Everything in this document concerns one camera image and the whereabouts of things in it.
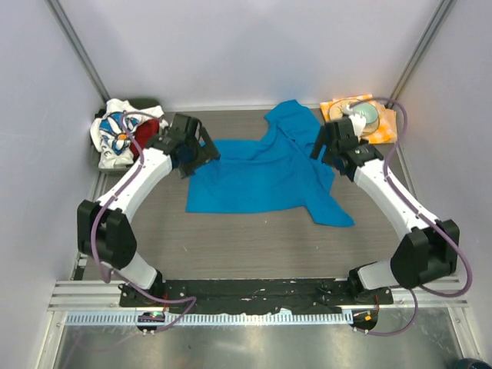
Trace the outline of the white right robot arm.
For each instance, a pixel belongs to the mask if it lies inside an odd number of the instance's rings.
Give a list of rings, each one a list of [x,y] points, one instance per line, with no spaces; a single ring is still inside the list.
[[[355,117],[321,126],[311,158],[335,168],[362,189],[394,228],[399,245],[393,256],[350,270],[347,294],[363,304],[384,288],[406,289],[452,275],[460,236],[452,220],[441,221],[425,209],[384,163],[384,156],[354,130]]]

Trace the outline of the orange checkered cloth napkin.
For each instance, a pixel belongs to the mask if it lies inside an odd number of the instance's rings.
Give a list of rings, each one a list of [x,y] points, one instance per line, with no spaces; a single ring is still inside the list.
[[[348,98],[356,98],[358,101],[362,101],[372,98],[372,95],[357,95]],[[335,101],[341,99],[343,98],[334,98],[330,101],[323,101],[320,103],[321,113],[325,121],[330,121],[330,119],[328,118],[328,109],[333,105]],[[395,143],[395,141],[397,140],[396,111],[386,108],[384,106],[384,103],[375,100],[367,102],[372,102],[376,106],[379,113],[380,123],[379,128],[376,130],[375,133],[372,133],[363,138],[374,145]]]

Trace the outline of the cream floral plate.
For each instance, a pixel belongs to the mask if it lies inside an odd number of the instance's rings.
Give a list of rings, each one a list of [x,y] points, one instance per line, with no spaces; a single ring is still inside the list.
[[[341,100],[335,101],[333,105],[328,109],[328,118],[330,120],[338,120],[338,119],[346,118],[346,116],[343,116],[344,106],[347,104],[351,105],[355,102],[358,102],[356,98],[343,98]],[[366,137],[372,133],[375,133],[376,130],[379,128],[379,123],[380,123],[380,119],[376,125],[365,126],[362,137]]]

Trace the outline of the blue t shirt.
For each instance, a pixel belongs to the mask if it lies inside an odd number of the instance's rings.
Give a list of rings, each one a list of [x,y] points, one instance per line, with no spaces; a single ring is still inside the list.
[[[186,210],[204,214],[253,214],[305,208],[316,224],[347,228],[354,220],[332,198],[335,174],[311,159],[319,120],[296,100],[264,116],[259,141],[215,141],[221,157],[191,177]]]

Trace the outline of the light blue ceramic bowl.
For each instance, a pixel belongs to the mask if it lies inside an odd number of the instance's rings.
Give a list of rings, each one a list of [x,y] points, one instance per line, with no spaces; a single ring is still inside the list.
[[[379,113],[376,107],[370,102],[358,101],[350,105],[351,110],[363,118],[365,118],[365,125],[376,125],[379,122]]]

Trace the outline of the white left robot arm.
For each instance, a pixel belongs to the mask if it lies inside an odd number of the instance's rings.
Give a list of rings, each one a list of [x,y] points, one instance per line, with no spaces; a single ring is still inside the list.
[[[220,153],[202,122],[177,113],[171,126],[138,145],[137,161],[117,184],[96,201],[84,200],[77,209],[78,249],[91,257],[101,279],[116,274],[146,306],[158,305],[165,294],[159,270],[137,251],[131,220],[155,185],[173,171],[187,178]]]

